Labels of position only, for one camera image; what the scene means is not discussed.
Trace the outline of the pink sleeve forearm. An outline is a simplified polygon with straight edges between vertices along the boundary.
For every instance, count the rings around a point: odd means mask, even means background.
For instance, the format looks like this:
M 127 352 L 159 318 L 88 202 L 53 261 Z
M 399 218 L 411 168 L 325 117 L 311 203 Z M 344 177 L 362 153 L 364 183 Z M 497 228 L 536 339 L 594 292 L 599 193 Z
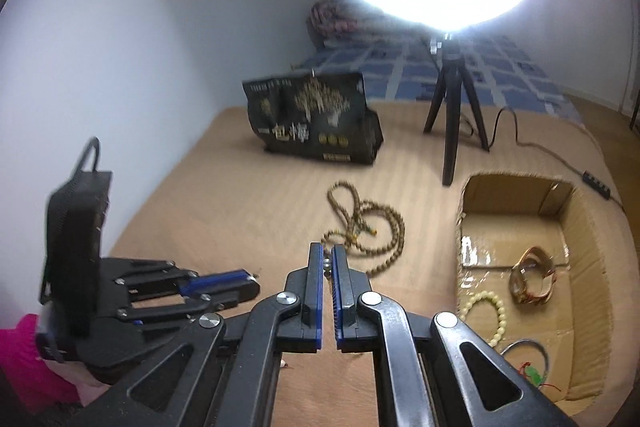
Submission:
M 86 407 L 111 388 L 95 379 L 78 362 L 43 360 L 35 343 L 36 314 L 26 314 L 13 327 L 1 331 L 1 369 L 29 413 L 42 412 L 55 403 Z

